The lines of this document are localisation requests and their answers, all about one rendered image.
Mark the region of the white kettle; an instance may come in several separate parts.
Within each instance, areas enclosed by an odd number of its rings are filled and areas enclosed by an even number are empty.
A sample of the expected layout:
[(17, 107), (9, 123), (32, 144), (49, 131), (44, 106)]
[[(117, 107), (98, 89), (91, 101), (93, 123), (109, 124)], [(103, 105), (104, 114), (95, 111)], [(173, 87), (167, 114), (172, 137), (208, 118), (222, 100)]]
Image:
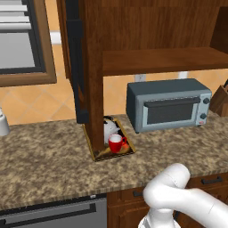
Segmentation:
[(104, 142), (107, 143), (112, 134), (117, 134), (120, 130), (111, 116), (103, 117)]

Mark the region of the red mug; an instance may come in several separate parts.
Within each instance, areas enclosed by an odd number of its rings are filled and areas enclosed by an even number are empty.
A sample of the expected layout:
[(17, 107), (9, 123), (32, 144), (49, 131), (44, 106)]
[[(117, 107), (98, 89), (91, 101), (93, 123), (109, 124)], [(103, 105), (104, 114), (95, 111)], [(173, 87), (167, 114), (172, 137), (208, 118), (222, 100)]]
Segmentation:
[(112, 134), (108, 140), (110, 151), (117, 153), (120, 152), (123, 145), (126, 144), (126, 138), (120, 134)]

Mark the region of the patterned brown tray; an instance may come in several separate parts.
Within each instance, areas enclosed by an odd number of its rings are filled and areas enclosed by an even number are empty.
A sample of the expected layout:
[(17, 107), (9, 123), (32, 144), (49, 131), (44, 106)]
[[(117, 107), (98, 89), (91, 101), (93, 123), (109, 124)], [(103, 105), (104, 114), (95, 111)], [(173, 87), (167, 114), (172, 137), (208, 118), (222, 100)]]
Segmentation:
[(85, 125), (82, 125), (85, 133), (85, 138), (88, 143), (89, 151), (91, 153), (93, 161), (102, 161), (105, 159), (114, 159), (117, 157), (125, 156), (125, 155), (130, 155), (135, 153), (135, 147), (132, 144), (129, 136), (127, 135), (124, 127), (121, 125), (120, 121), (117, 118), (113, 119), (114, 123), (116, 124), (117, 127), (119, 127), (118, 133), (126, 138), (126, 143), (121, 147), (121, 150), (119, 152), (112, 152), (110, 150), (110, 147), (107, 143), (104, 144), (104, 149), (102, 151), (94, 151), (92, 148), (92, 145), (90, 143), (89, 136), (87, 135), (86, 132), (86, 127)]

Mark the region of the brown wooden cabinet door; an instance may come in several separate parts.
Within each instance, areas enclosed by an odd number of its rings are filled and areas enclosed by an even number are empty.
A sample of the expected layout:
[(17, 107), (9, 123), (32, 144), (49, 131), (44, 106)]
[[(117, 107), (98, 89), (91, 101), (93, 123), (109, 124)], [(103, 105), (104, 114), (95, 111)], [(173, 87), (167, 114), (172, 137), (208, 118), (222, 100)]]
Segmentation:
[(77, 122), (85, 126), (92, 149), (104, 147), (102, 0), (56, 0), (66, 76)]
[(219, 10), (210, 46), (228, 54), (228, 6)]

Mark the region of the grey toaster oven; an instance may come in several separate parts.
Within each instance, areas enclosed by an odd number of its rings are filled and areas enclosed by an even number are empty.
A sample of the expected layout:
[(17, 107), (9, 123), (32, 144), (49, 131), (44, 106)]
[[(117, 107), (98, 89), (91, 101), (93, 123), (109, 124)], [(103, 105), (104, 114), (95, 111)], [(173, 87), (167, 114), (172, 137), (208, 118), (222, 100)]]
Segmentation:
[(212, 92), (194, 78), (127, 84), (126, 114), (137, 134), (202, 126)]

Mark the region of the brown wooden drawer front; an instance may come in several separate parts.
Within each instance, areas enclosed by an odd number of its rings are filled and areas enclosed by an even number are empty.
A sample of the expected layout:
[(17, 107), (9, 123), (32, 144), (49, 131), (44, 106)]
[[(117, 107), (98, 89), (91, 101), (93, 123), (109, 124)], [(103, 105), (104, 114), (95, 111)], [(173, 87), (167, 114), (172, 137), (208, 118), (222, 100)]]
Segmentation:
[(107, 204), (109, 206), (116, 206), (118, 204), (124, 204), (124, 203), (134, 202), (134, 201), (143, 199), (143, 196), (134, 197), (133, 191), (143, 192), (143, 187), (108, 192), (107, 193)]
[(193, 177), (187, 183), (187, 188), (199, 188), (206, 190), (209, 188), (228, 184), (228, 173), (212, 174), (206, 176)]

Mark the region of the wooden knife block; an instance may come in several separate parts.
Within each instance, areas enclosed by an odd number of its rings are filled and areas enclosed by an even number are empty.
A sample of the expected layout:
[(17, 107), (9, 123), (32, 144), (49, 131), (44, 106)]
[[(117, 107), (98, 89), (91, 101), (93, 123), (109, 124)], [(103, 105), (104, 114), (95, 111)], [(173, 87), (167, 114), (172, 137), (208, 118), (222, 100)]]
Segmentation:
[(220, 117), (228, 117), (228, 79), (211, 98), (209, 109)]

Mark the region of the white cylindrical container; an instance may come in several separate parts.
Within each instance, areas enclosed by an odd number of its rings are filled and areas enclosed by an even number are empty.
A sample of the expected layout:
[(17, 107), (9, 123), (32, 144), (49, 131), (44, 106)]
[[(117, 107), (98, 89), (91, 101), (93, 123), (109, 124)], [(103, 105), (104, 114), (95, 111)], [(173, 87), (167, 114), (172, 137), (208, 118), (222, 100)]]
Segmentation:
[(10, 133), (10, 127), (5, 114), (0, 107), (0, 136), (6, 136)]

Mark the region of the grey dishwasher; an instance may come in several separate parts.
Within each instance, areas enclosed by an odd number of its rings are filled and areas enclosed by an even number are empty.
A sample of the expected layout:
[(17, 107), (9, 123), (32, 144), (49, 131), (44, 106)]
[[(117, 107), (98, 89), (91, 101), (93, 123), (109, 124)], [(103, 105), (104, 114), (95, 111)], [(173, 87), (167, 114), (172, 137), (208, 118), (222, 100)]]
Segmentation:
[(107, 194), (0, 210), (0, 228), (107, 228)]

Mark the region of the brown framed window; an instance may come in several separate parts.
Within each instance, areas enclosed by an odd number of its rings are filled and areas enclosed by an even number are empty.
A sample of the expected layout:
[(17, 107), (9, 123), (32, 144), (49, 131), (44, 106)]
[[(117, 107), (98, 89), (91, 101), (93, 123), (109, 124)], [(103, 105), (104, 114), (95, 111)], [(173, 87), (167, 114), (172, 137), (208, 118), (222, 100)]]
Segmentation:
[(0, 0), (0, 87), (56, 82), (45, 0)]

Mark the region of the brown wooden wall cabinet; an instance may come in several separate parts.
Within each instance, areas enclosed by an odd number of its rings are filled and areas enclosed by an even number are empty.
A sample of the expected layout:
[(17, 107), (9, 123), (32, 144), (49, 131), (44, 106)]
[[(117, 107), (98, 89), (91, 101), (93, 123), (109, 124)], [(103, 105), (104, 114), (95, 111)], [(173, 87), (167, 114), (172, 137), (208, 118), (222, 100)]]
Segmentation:
[(228, 0), (102, 0), (106, 76), (228, 68), (210, 46)]

